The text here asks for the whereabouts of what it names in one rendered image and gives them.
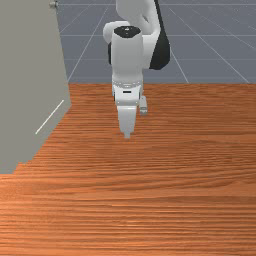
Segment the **pale grey cabinet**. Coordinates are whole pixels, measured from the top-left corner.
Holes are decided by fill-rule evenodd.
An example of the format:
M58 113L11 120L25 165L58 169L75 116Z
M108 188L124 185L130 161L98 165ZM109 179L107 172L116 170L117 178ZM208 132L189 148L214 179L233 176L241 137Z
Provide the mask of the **pale grey cabinet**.
M0 174L33 159L71 107L57 0L0 0Z

